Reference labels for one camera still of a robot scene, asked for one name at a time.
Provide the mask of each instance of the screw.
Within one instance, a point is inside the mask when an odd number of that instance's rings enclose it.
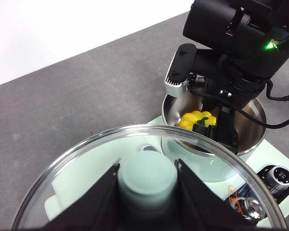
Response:
[[[178,72],[176,72],[176,71],[173,71],[171,74],[172,74],[173,76],[177,76],[177,75],[179,75],[180,73],[178,73]]]

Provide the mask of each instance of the black cable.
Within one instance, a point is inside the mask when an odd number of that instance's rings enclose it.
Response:
[[[266,83],[266,97],[270,100],[275,100],[275,101],[289,101],[289,95],[283,96],[283,97],[273,97],[271,96],[271,91],[273,88],[273,82],[272,81],[267,81]]]
[[[208,94],[203,94],[203,93],[199,93],[195,90],[190,90],[189,91],[191,94],[193,95],[196,95],[196,96],[201,96],[201,97],[205,97],[205,98],[210,98],[210,99],[213,99],[213,100],[216,100],[216,101],[220,101],[222,102],[223,104],[237,110],[239,113],[241,113],[243,116],[245,116],[247,119],[253,121],[254,123],[258,124],[258,125],[261,125],[263,127],[266,127],[266,128],[271,128],[271,129],[279,129],[279,128],[283,128],[287,125],[289,125],[289,119],[286,120],[285,122],[281,123],[281,124],[276,124],[276,125],[271,125],[271,124],[266,124],[266,123],[263,123],[261,121],[259,121],[258,119],[255,119],[254,117],[252,117],[250,114],[244,112],[242,109],[238,108],[237,106],[235,106],[234,104],[228,102],[227,100],[221,98],[221,97],[218,97],[218,96],[214,96],[214,95],[208,95]]]

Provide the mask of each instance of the control panel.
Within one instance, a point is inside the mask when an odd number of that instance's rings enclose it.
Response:
[[[266,184],[278,204],[289,195],[289,170],[287,168],[269,165],[264,167],[257,175]],[[266,217],[261,203],[248,184],[241,186],[225,201],[229,202],[245,219],[254,224]]]

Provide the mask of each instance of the stainless steel bowl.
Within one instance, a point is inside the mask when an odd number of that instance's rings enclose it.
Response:
[[[166,95],[162,105],[162,117],[166,125],[176,126],[181,117],[188,112],[194,110],[201,110],[202,97],[192,95],[186,92],[182,97],[175,98]],[[266,115],[263,107],[257,99],[254,99],[243,108],[248,114],[256,119],[266,123]],[[242,114],[236,112],[235,114],[235,128],[239,134],[238,141],[238,155],[244,155],[253,151],[263,140],[265,134],[265,127],[259,126],[247,119]],[[185,144],[181,144],[190,150],[191,148]]]

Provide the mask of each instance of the mixing bowl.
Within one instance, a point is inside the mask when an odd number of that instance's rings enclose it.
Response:
[[[189,92],[179,98],[166,95],[162,104],[164,123],[176,126],[185,113],[201,110],[201,101],[201,97],[192,95]],[[266,123],[264,109],[257,99],[250,101],[243,110]],[[213,111],[212,114],[217,116],[218,112]],[[235,128],[239,134],[237,155],[246,161],[263,140],[266,128],[255,124],[238,112],[235,113]],[[216,159],[214,154],[200,150],[195,145],[189,145],[179,140],[173,142],[162,139],[162,148],[165,155],[170,159],[193,160],[193,170],[197,174],[204,176],[205,181],[222,181],[235,174],[227,165]]]

